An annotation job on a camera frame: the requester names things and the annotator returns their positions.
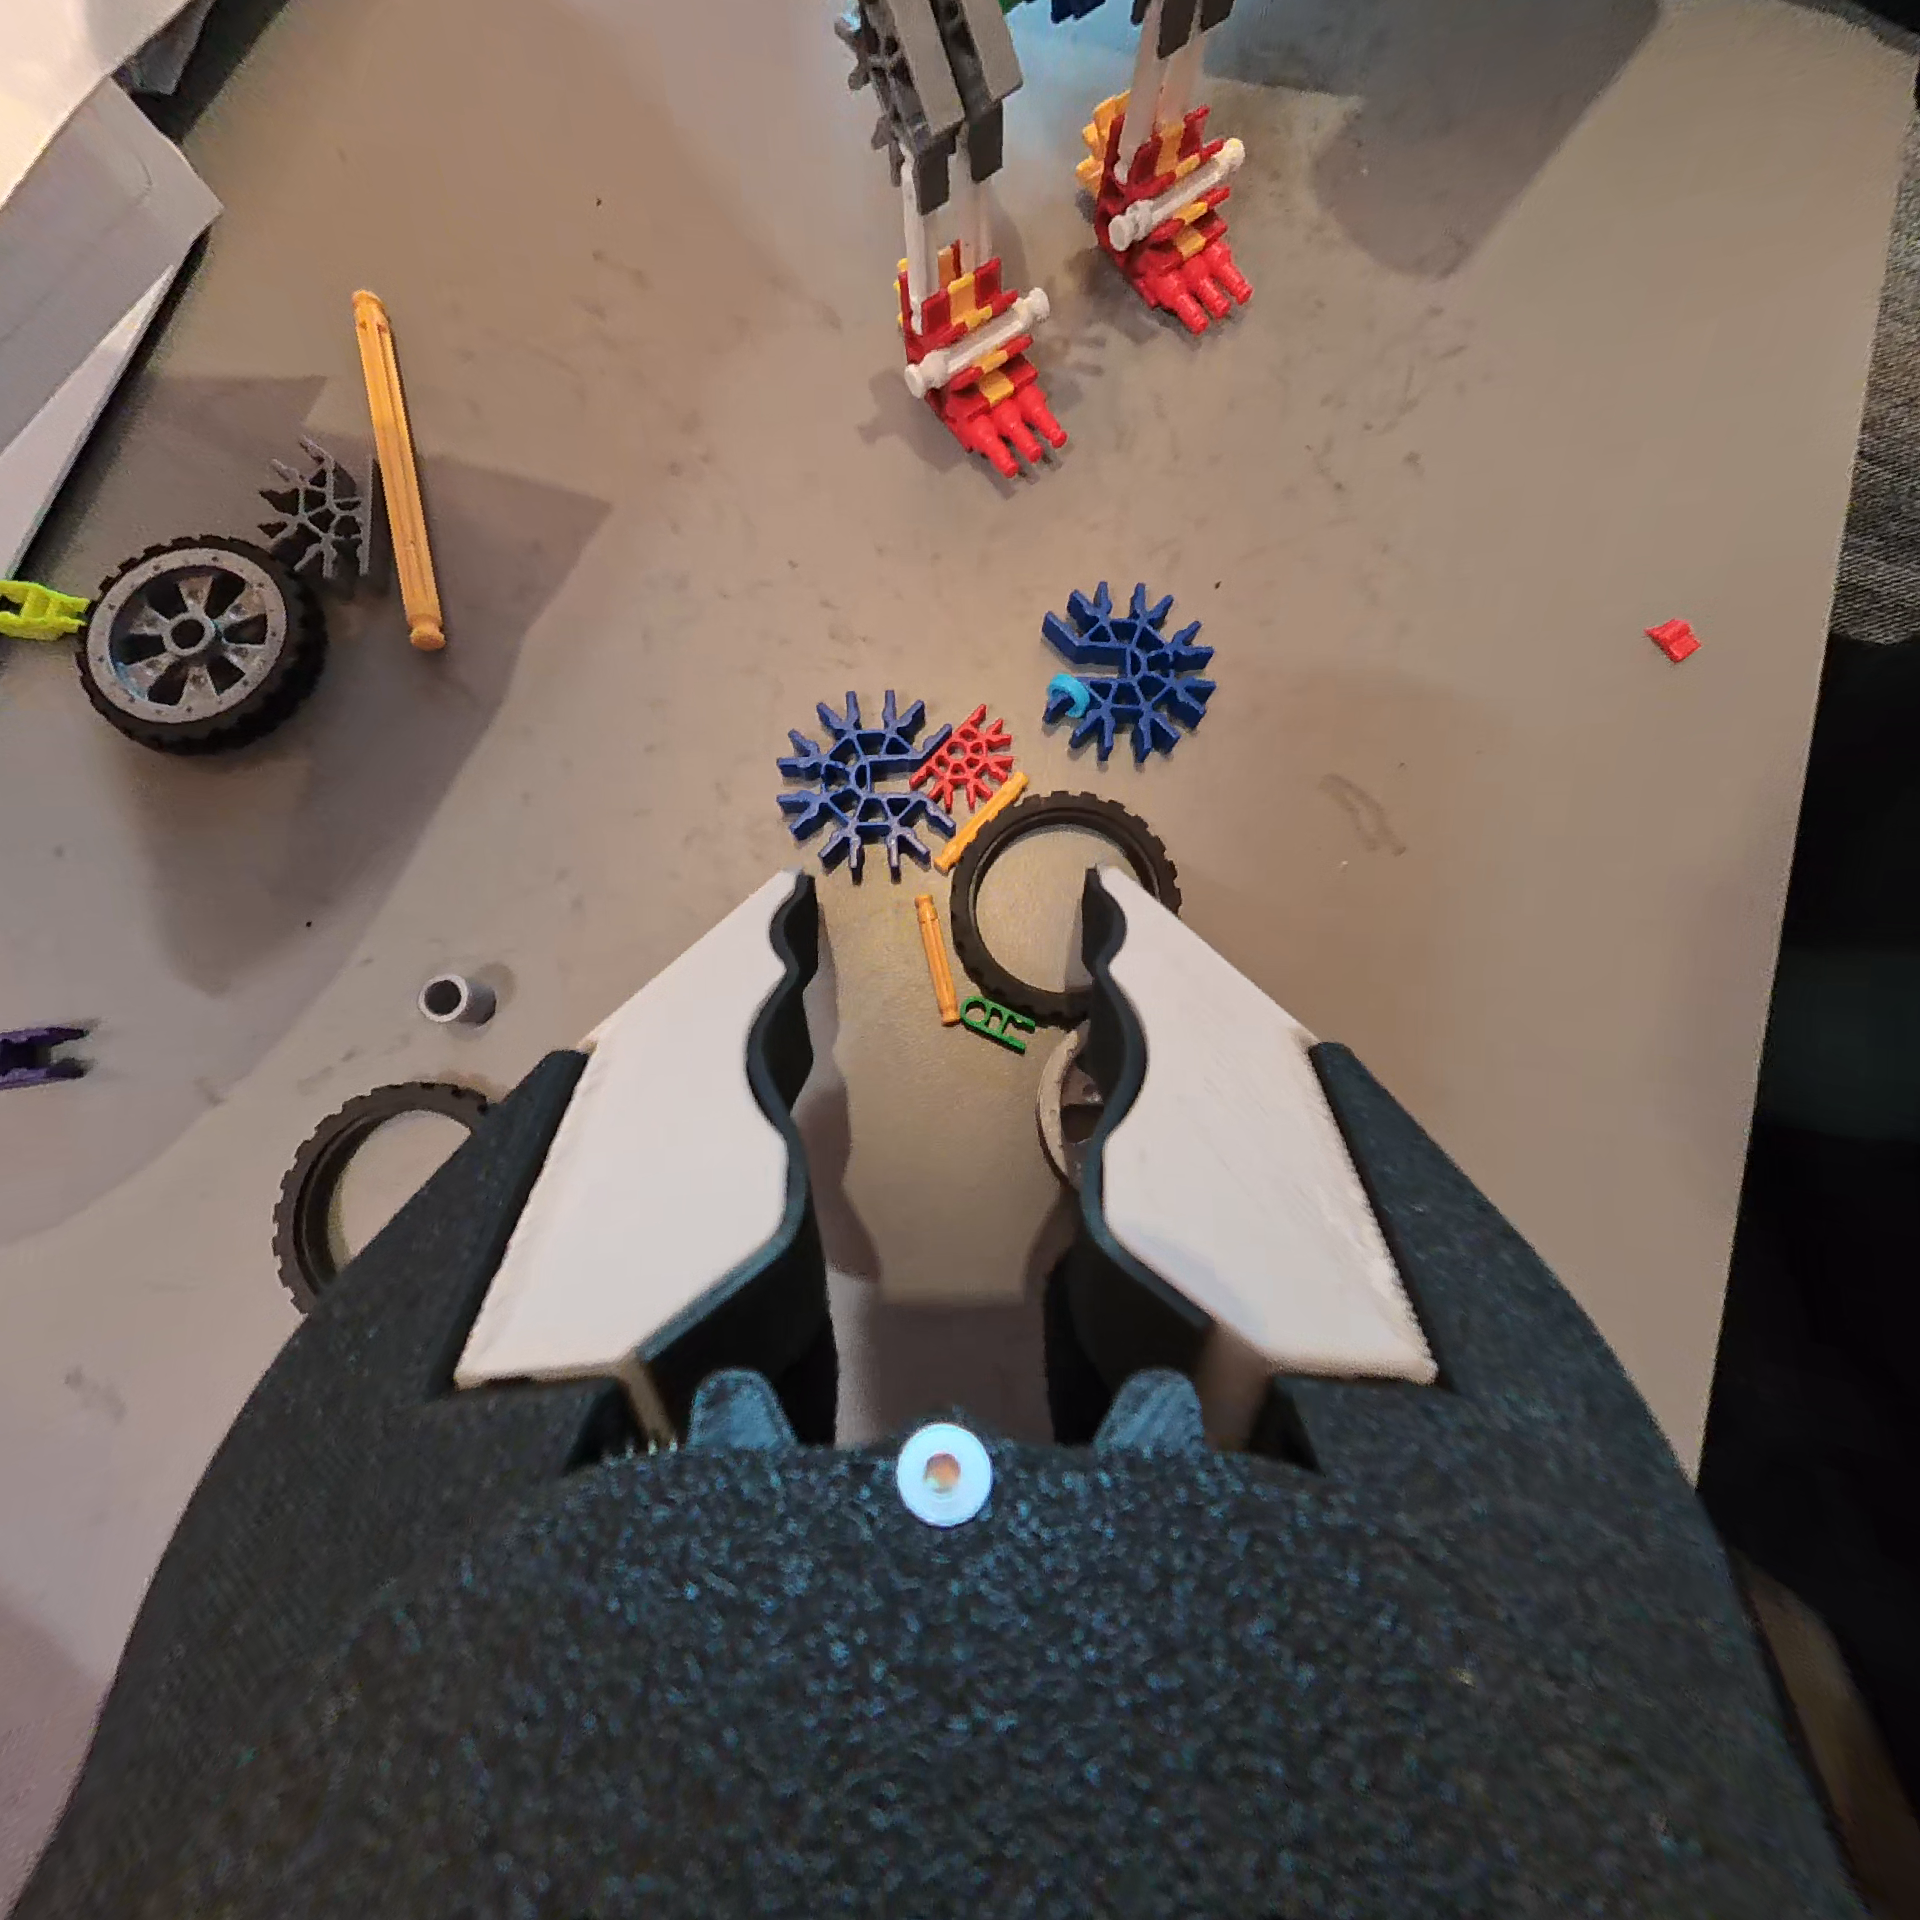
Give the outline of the grey toy wheel with tyre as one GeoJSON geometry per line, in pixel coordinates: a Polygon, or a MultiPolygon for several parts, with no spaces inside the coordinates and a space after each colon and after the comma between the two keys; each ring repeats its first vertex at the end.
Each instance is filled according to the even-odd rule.
{"type": "Polygon", "coordinates": [[[259,544],[185,538],[111,572],[75,664],[90,708],[147,752],[240,752],[286,726],[320,684],[320,599],[259,544]]]}

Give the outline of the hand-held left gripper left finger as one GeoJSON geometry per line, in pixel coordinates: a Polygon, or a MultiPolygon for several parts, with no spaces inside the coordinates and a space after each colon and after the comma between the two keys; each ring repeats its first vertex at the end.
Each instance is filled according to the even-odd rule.
{"type": "Polygon", "coordinates": [[[795,1108],[818,898],[776,872],[585,1041],[453,1383],[778,1383],[830,1330],[795,1108]]]}

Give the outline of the grey toy connector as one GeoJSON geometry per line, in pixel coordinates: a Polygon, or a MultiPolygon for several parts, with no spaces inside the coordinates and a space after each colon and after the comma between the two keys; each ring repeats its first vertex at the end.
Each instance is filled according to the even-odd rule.
{"type": "Polygon", "coordinates": [[[257,532],[298,582],[353,594],[367,579],[367,499],[322,443],[302,438],[298,451],[297,464],[272,463],[272,483],[257,491],[266,513],[257,532]]]}

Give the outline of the colourful construction toy figure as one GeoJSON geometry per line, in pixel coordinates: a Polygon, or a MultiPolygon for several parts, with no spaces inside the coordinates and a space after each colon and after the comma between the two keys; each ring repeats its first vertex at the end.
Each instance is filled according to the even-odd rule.
{"type": "MultiPolygon", "coordinates": [[[[1097,252],[1146,310],[1191,335],[1253,299],[1226,225],[1243,147],[1216,136],[1193,96],[1203,44],[1231,9],[1131,4],[1131,86],[1093,111],[1073,170],[1097,252]]],[[[1023,82],[1011,12],[1002,2],[855,2],[832,27],[850,58],[848,86],[873,94],[870,145],[887,155],[899,200],[903,382],[963,451],[1018,478],[1066,434],[1030,362],[1049,299],[1006,282],[992,236],[1002,107],[1023,82]]]]}

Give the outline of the grey toy wheel hub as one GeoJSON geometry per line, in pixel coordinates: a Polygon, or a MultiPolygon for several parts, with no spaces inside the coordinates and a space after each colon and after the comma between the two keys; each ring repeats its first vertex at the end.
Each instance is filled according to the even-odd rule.
{"type": "Polygon", "coordinates": [[[1087,1070],[1090,1023],[1066,1031],[1047,1056],[1037,1086],[1037,1128],[1047,1163],[1070,1192],[1078,1192],[1087,1146],[1105,1098],[1087,1070]]]}

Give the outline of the blue snowflake toy connector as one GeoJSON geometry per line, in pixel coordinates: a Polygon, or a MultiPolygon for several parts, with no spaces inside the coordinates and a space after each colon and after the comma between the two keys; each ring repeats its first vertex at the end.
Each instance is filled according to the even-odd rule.
{"type": "Polygon", "coordinates": [[[870,848],[885,854],[894,880],[903,857],[925,868],[930,850],[919,827],[946,841],[957,827],[946,808],[911,786],[911,777],[949,743],[952,727],[941,726],[925,736],[923,703],[899,712],[891,689],[875,723],[862,715],[853,690],[840,708],[819,703],[818,721],[825,738],[790,729],[790,755],[776,762],[784,780],[776,802],[793,839],[816,846],[827,874],[843,868],[853,880],[862,880],[870,848]]]}
{"type": "Polygon", "coordinates": [[[1097,763],[1122,740],[1136,763],[1173,755],[1202,726],[1216,684],[1200,625],[1175,630],[1169,620],[1173,599],[1153,599],[1142,583],[1122,609],[1101,583],[1070,593],[1064,610],[1045,612],[1039,635],[1063,664],[1055,674],[1087,684],[1093,699],[1082,715],[1054,726],[1042,712],[1042,727],[1063,736],[1070,752],[1090,751],[1097,763]]]}

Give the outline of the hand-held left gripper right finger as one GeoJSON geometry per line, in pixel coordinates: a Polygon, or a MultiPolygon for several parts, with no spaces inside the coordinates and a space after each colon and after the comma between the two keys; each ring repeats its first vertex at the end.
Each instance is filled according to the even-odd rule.
{"type": "Polygon", "coordinates": [[[1202,1401],[1442,1369],[1314,1063],[1314,1036],[1136,875],[1087,872],[1071,1334],[1105,1388],[1202,1401]]]}

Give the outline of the white paper sheet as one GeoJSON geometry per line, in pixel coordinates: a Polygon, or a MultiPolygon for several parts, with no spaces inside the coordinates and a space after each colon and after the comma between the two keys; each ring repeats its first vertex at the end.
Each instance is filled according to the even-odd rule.
{"type": "Polygon", "coordinates": [[[209,2],[2,4],[2,572],[13,576],[191,248],[222,214],[135,94],[209,2]]]}

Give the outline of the red toy connector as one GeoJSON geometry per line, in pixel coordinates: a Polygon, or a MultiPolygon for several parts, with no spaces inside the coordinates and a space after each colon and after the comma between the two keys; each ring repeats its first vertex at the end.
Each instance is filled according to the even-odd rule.
{"type": "Polygon", "coordinates": [[[1008,727],[989,723],[981,705],[923,759],[907,786],[946,815],[959,808],[978,812],[1011,780],[1014,768],[1008,727]]]}

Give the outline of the long yellow toy rod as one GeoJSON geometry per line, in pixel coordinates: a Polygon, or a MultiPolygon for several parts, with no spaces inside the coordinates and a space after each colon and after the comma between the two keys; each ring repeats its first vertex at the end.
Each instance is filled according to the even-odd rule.
{"type": "Polygon", "coordinates": [[[352,292],[352,327],[367,390],[374,463],[389,515],[406,635],[417,651],[437,655],[447,646],[447,638],[389,306],[369,291],[352,292]]]}

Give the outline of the black rubber toy tyre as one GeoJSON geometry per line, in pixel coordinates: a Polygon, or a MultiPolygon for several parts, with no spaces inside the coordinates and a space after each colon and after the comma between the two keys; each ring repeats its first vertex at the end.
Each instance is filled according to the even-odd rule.
{"type": "Polygon", "coordinates": [[[961,971],[984,1000],[994,1000],[1035,1025],[1070,1030],[1081,1025],[1090,1011],[1090,988],[1045,991],[1009,971],[989,948],[978,931],[975,908],[981,890],[1009,848],[1037,833],[1087,833],[1120,855],[1120,865],[1136,882],[1175,916],[1184,911],[1178,874],[1150,823],[1094,793],[1050,792],[1045,796],[1023,793],[995,823],[992,823],[955,865],[949,890],[951,940],[961,971]]]}
{"type": "Polygon", "coordinates": [[[389,1122],[405,1116],[455,1121],[469,1134],[491,1113],[478,1088],[405,1081],[347,1100],[302,1140],[279,1184],[272,1215],[272,1254],[279,1282],[298,1315],[311,1315],[344,1260],[331,1251],[331,1206],[357,1152],[389,1122]]]}

